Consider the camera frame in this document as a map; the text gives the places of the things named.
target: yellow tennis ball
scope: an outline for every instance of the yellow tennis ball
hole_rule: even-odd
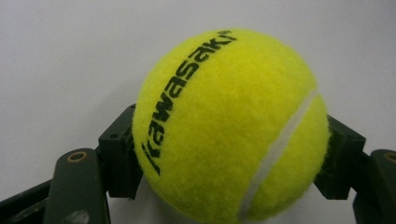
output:
[[[243,29],[187,39],[149,73],[133,137],[152,188],[202,223],[277,214],[312,183],[329,127],[302,58]]]

